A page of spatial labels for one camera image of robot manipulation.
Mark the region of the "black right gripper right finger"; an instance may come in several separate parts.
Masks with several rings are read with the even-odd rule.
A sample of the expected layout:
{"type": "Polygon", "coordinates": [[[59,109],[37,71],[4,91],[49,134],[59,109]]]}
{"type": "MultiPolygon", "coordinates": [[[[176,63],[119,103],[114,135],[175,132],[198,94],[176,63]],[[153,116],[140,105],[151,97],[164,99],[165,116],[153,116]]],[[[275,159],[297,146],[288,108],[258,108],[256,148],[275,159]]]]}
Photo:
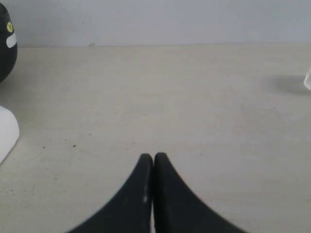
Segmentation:
{"type": "Polygon", "coordinates": [[[163,152],[154,160],[154,218],[157,233],[244,232],[204,204],[163,152]]]}

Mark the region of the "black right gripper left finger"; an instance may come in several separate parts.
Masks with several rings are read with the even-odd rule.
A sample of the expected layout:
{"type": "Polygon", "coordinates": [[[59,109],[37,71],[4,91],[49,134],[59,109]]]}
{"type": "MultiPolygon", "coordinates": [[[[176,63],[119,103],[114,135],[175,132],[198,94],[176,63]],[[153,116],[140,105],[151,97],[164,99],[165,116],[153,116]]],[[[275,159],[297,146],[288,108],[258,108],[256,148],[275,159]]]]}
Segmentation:
{"type": "Polygon", "coordinates": [[[112,199],[71,233],[149,233],[151,231],[153,159],[142,154],[112,199]]]}

